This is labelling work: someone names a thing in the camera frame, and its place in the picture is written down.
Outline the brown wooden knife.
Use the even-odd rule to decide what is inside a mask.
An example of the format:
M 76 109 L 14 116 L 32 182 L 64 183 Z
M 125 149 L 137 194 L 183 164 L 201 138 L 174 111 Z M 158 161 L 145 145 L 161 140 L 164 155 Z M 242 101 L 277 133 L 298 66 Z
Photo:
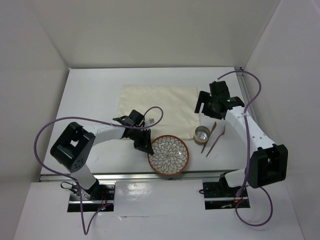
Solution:
M 213 133 L 213 131 L 215 130 L 216 127 L 217 127 L 217 122 L 215 122 L 215 123 L 213 124 L 213 126 L 212 126 L 212 128 L 211 128 L 211 130 L 210 130 L 210 134 L 209 134 L 209 136 L 207 137 L 207 140 L 206 140 L 206 142 L 204 143 L 204 145 L 203 145 L 203 147 L 202 147 L 201 153 L 204 152 L 204 150 L 205 150 L 205 148 L 206 148 L 206 146 L 207 146 L 207 144 L 208 144 L 208 142 L 209 142 L 209 139 L 210 139 L 210 137 L 211 137 L 211 135 L 212 135 L 212 133 Z

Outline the floral patterned ceramic plate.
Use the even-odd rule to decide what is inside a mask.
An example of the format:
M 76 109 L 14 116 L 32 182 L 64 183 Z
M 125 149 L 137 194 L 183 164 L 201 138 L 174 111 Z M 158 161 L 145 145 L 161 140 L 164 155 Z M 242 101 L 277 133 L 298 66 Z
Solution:
M 151 142 L 153 155 L 147 154 L 151 169 L 163 177 L 181 174 L 188 166 L 190 153 L 183 140 L 174 135 L 162 135 Z

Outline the small metal cup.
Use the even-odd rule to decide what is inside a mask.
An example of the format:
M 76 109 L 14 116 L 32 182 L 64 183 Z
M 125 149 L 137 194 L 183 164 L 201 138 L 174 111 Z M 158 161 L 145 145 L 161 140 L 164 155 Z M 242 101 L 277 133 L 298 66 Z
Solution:
M 197 145 L 204 145 L 210 134 L 210 130 L 205 126 L 198 126 L 193 133 L 193 140 Z

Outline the cream cloth napkin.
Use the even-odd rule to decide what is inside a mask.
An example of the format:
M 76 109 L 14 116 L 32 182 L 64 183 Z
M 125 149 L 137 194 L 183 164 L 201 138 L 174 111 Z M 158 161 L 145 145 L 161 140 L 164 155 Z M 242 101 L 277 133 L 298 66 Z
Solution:
M 200 125 L 200 116 L 194 113 L 198 100 L 196 86 L 123 85 L 119 112 L 128 115 L 132 110 L 144 114 L 151 107 L 160 107 L 163 118 L 151 128 L 151 139 L 173 135 L 181 140 L 192 140 Z

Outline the brown wooden fork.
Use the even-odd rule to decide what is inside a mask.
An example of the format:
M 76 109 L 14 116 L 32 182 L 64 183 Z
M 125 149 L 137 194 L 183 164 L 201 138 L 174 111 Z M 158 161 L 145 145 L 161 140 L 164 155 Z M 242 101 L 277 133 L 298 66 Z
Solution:
M 226 126 L 223 127 L 223 131 L 221 132 L 221 134 L 216 138 L 216 140 L 214 141 L 214 143 L 212 144 L 212 146 L 210 147 L 208 153 L 206 154 L 206 158 L 209 156 L 209 154 L 211 153 L 211 151 L 213 150 L 213 148 L 215 147 L 215 145 L 217 144 L 217 142 L 219 141 L 220 137 L 222 137 L 224 134 L 226 133 Z

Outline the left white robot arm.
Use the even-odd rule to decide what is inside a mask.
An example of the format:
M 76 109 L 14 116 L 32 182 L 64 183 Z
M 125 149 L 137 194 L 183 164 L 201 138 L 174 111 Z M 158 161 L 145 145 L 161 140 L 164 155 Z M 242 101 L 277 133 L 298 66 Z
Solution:
M 51 147 L 50 154 L 78 180 L 81 194 L 92 200 L 104 191 L 87 166 L 92 147 L 110 140 L 130 139 L 136 150 L 153 155 L 151 130 L 136 129 L 144 126 L 145 117 L 136 110 L 128 116 L 114 118 L 111 125 L 98 124 L 86 129 L 71 122 Z

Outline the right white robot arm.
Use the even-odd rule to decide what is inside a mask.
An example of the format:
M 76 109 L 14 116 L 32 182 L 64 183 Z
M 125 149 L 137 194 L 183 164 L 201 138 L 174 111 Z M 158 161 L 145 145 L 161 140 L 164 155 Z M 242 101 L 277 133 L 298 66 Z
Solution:
M 254 189 L 284 181 L 287 176 L 288 149 L 271 140 L 247 112 L 244 102 L 232 97 L 225 81 L 209 84 L 210 91 L 200 91 L 195 113 L 227 121 L 247 147 L 244 169 L 221 175 L 218 190 L 230 196 L 236 188 L 236 196 L 242 195 L 246 186 Z

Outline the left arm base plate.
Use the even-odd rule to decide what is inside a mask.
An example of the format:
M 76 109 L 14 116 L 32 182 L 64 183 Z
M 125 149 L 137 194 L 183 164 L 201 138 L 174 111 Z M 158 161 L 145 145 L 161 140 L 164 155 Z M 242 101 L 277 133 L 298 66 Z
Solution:
M 60 184 L 60 187 L 70 192 L 67 212 L 79 213 L 81 211 L 80 191 L 76 184 L 65 181 Z M 98 209 L 100 209 L 101 212 L 113 212 L 115 191 L 116 184 L 111 182 L 101 183 L 97 193 L 94 193 L 93 196 L 82 190 L 83 212 L 94 213 Z

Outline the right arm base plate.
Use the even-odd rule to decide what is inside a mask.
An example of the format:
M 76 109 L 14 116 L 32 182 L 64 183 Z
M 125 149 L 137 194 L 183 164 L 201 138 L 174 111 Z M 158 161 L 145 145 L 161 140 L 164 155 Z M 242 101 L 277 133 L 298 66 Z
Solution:
M 206 210 L 226 210 L 239 208 L 250 208 L 248 193 L 245 190 L 240 197 L 236 197 L 236 192 L 240 187 L 222 188 L 219 182 L 203 182 L 202 189 L 198 192 L 204 197 Z

